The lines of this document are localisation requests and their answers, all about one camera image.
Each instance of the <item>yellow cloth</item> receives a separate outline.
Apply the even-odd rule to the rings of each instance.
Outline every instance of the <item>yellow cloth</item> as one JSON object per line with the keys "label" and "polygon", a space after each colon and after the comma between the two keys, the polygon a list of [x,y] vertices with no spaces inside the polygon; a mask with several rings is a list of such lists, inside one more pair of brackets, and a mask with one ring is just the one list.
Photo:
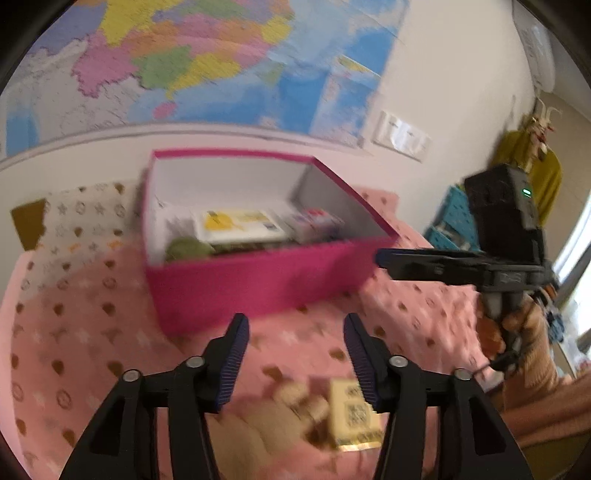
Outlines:
{"label": "yellow cloth", "polygon": [[[526,130],[509,132],[501,141],[491,166],[507,163],[525,168],[528,161],[529,147],[529,132]],[[556,154],[548,149],[548,154],[544,160],[534,159],[528,176],[534,202],[538,209],[540,226],[544,226],[562,183],[562,168]]]}

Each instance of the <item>bed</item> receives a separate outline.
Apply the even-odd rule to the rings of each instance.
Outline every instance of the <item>bed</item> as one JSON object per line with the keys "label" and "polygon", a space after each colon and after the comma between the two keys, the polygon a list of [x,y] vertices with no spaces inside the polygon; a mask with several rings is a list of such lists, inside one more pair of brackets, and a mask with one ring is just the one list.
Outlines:
{"label": "bed", "polygon": [[[0,427],[34,480],[59,477],[76,440],[126,369],[145,374],[172,369],[222,333],[214,329],[179,338],[161,333],[142,269],[134,224],[135,187],[125,182],[100,185],[101,189],[81,187],[48,199],[53,213],[46,213],[46,235],[35,252],[18,260],[2,304],[2,341],[8,346],[12,337],[12,345],[0,380],[3,385],[10,382],[12,398],[0,394]],[[131,192],[124,201],[122,189]],[[358,191],[398,231],[396,247],[429,247],[395,217],[396,195]],[[81,215],[76,210],[81,203],[85,212],[95,213],[98,203],[113,211],[122,204],[126,215],[102,220],[100,235],[84,239],[76,229],[90,231],[94,224],[82,224],[75,216]],[[71,207],[74,217],[62,215],[60,205]],[[64,236],[58,235],[59,226]],[[97,248],[91,251],[93,244]],[[342,322],[349,312],[359,313],[392,353],[424,369],[476,369],[486,359],[475,333],[475,298],[471,287],[394,282],[376,269],[359,292],[253,318],[251,341],[228,410],[246,398],[264,397],[285,379],[322,385],[329,378],[353,377],[342,338]],[[430,409],[426,469],[434,463],[436,428],[437,415]],[[163,452],[165,437],[160,441]],[[261,478],[369,479],[376,460],[377,450],[335,453],[302,440],[261,472]],[[162,478],[171,478],[166,456],[161,470]]]}

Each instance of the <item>plush toy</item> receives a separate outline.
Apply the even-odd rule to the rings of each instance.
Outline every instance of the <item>plush toy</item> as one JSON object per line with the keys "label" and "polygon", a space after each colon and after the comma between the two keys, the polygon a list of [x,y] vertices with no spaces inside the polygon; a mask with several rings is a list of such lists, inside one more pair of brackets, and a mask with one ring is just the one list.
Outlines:
{"label": "plush toy", "polygon": [[214,254],[213,247],[192,236],[175,238],[166,249],[166,261],[202,260]]}
{"label": "plush toy", "polygon": [[328,402],[304,384],[280,384],[272,399],[244,413],[210,415],[207,425],[217,467],[225,480],[250,480],[271,459],[305,438],[328,418]]}

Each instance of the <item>open box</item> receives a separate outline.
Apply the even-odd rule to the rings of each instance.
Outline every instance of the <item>open box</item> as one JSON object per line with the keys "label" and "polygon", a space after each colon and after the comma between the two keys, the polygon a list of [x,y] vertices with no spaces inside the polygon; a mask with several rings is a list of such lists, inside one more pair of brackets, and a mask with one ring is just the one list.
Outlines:
{"label": "open box", "polygon": [[[261,209],[278,215],[323,209],[344,221],[337,241],[164,263],[167,209]],[[351,187],[313,157],[242,150],[156,151],[142,216],[145,271],[167,335],[355,291],[374,253],[396,232]]]}

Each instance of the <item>yellow package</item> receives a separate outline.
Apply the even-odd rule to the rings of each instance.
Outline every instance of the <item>yellow package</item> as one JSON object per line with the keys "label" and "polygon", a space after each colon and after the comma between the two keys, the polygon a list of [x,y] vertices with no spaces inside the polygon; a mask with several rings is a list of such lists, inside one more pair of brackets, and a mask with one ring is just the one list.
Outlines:
{"label": "yellow package", "polygon": [[357,380],[331,380],[330,434],[342,452],[382,445],[384,433],[379,415],[363,399]]}

